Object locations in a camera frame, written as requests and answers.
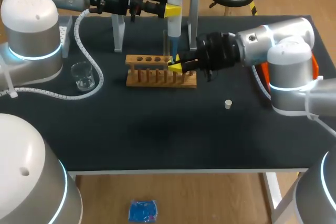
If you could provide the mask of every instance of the wooden peg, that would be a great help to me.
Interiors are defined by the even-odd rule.
[[[176,75],[177,75],[177,73],[173,72],[173,83],[176,83]]]
[[[168,70],[164,71],[164,83],[167,83],[167,79],[168,79]]]
[[[138,69],[138,82],[141,82],[141,69]]]
[[[155,82],[158,83],[159,82],[159,75],[160,75],[160,72],[158,70],[158,68],[156,69],[155,71]]]
[[[146,76],[147,76],[146,82],[149,82],[149,75],[150,75],[150,71],[149,71],[149,68],[147,68],[146,69]]]
[[[135,72],[134,64],[131,64],[131,74],[134,75],[134,72]]]

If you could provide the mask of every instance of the white cable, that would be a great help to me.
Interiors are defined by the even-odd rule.
[[[260,78],[259,78],[259,75],[258,75],[258,72],[257,72],[257,69],[255,66],[252,66],[252,71],[253,71],[253,74],[254,74],[254,77],[256,78],[257,80],[257,83],[260,87],[260,89],[262,90],[262,92],[265,94],[265,96],[271,100],[271,95],[267,92],[267,90],[265,89],[264,85],[262,84]]]
[[[6,62],[4,61],[4,58],[2,57],[1,54],[0,54],[0,66],[2,66],[5,79],[6,79],[8,87],[9,87],[8,93],[9,93],[11,98],[16,98],[17,97],[17,92],[15,92],[13,82],[12,82],[12,79],[11,79],[9,71],[8,71],[8,66],[7,66]]]
[[[36,94],[44,94],[44,95],[54,97],[54,98],[57,98],[57,99],[76,101],[76,100],[81,100],[81,99],[85,99],[87,97],[90,97],[93,94],[97,93],[101,89],[101,87],[103,86],[103,83],[104,83],[104,75],[103,75],[100,67],[98,66],[98,64],[94,61],[94,59],[86,51],[86,49],[85,49],[84,45],[82,44],[82,41],[80,40],[80,37],[79,37],[79,25],[80,25],[81,21],[89,13],[90,12],[87,9],[78,16],[78,18],[75,22],[74,33],[75,33],[75,40],[76,40],[76,43],[77,43],[79,49],[82,51],[84,56],[88,59],[88,61],[93,65],[94,69],[97,71],[97,74],[99,76],[99,83],[96,86],[96,88],[93,89],[92,91],[90,91],[89,93],[78,95],[78,96],[75,96],[75,97],[71,97],[71,96],[68,96],[68,95],[62,95],[62,94],[57,94],[57,93],[53,93],[53,92],[50,92],[50,91],[47,91],[47,90],[42,90],[42,89],[34,89],[34,88],[15,88],[14,90],[16,92],[31,92],[31,93],[36,93]],[[0,92],[0,97],[4,96],[6,94],[9,94],[9,93],[10,93],[9,89],[4,90],[4,91]]]

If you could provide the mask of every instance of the white cap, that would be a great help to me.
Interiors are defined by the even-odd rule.
[[[227,110],[229,110],[231,108],[231,105],[232,105],[232,101],[231,100],[226,100],[225,101],[225,108]]]
[[[37,33],[50,29],[58,21],[52,0],[4,0],[1,6],[4,25],[21,33]]]
[[[0,220],[17,208],[35,187],[44,162],[45,145],[29,123],[0,114]]]

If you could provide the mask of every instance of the black tabletop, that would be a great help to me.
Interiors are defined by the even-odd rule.
[[[235,33],[290,18],[200,17],[198,33]],[[219,71],[209,83],[199,73],[197,89],[126,87],[125,55],[161,55],[165,27],[157,18],[127,19],[123,53],[115,54],[111,19],[84,19],[83,44],[105,76],[99,93],[81,101],[20,93],[0,98],[0,113],[31,123],[68,170],[308,168],[334,144],[316,122],[274,112],[250,68]],[[181,50],[187,49],[186,34],[184,26]],[[316,29],[315,35],[320,72],[336,77]],[[85,58],[74,41],[69,55],[60,76],[34,87],[78,94],[70,68]],[[227,99],[233,101],[230,110]],[[336,119],[323,120],[336,128]]]

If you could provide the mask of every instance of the blue object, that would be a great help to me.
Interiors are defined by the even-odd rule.
[[[156,200],[133,200],[128,220],[133,222],[156,222],[157,216]]]

